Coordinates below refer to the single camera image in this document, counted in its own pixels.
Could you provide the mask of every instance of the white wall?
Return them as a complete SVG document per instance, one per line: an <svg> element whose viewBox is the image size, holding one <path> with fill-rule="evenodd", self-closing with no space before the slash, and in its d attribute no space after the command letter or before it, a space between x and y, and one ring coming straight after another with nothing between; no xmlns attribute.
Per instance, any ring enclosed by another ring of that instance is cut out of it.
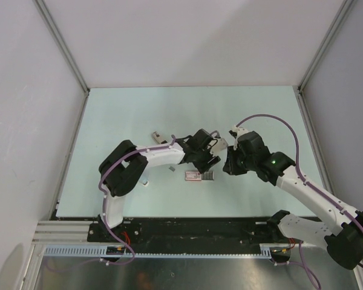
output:
<svg viewBox="0 0 363 290"><path fill-rule="evenodd" d="M46 0L89 87L297 85L343 0Z"/></svg>
<svg viewBox="0 0 363 290"><path fill-rule="evenodd" d="M0 0L0 289L50 208L82 100L33 2Z"/></svg>
<svg viewBox="0 0 363 290"><path fill-rule="evenodd" d="M363 0L305 90L336 194L363 209Z"/></svg>

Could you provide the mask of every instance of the metal frame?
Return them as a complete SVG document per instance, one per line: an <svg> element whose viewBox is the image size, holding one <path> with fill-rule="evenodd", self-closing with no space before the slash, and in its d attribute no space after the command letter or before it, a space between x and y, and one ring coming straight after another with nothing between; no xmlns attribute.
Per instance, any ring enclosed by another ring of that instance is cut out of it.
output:
<svg viewBox="0 0 363 290"><path fill-rule="evenodd" d="M62 192L63 184L67 175L68 165L71 160L71 155L73 153L74 145L76 142L76 138L79 132L80 124L82 121L83 113L85 112L85 107L87 103L88 93L90 91L89 87L86 84L83 75L78 68L73 55L70 53L70 50L67 47L66 42L64 41L47 5L44 0L33 0L36 8L40 12L41 17L43 18L47 28L49 29L52 37L57 43L62 56L67 61L68 66L72 70L78 84L85 92L85 98L82 104L82 110L79 115L78 121L76 123L75 132L73 134L73 139L71 140L69 152L67 154L67 160L65 162L64 168L62 169L61 179L57 186L57 190L55 193L54 204L52 205L49 217L52 212L55 210L57 201L59 199L59 195ZM304 121L309 140L312 146L313 153L315 154L316 163L321 174L322 183L324 187L331 193L333 193L333 188L331 185L331 180L328 175L328 170L325 166L323 154L321 148L319 146L318 138L316 136L315 128L312 124L312 119L310 117L309 111L306 106L303 90L308 84L309 80L312 78L313 73L318 67L320 61L322 61L323 56L325 55L328 48L331 46L333 40L335 39L338 31L342 27L342 24L346 20L348 14L352 10L354 4L357 0L344 0L341 5L336 17L334 18L326 36L324 37L319 49L317 50L310 66L308 67L304 77L302 78L299 87L293 87L296 95L296 99L298 101L299 109L301 111L302 119ZM27 263L24 265L24 269L22 271L22 278L18 283L17 289L21 290L32 290L36 284L36 280L39 273L39 268L41 267L42 258L44 256L44 252L51 245L77 245L78 247L89 247L93 243L87 242L87 234L89 224L92 222L83 222L83 221L41 221L38 223L36 228L36 232L34 235L34 239L30 248L30 253L28 255ZM96 243L98 247L102 247L104 245L110 245L107 243ZM363 289L363 269L357 267L355 270L355 276L360 289Z"/></svg>

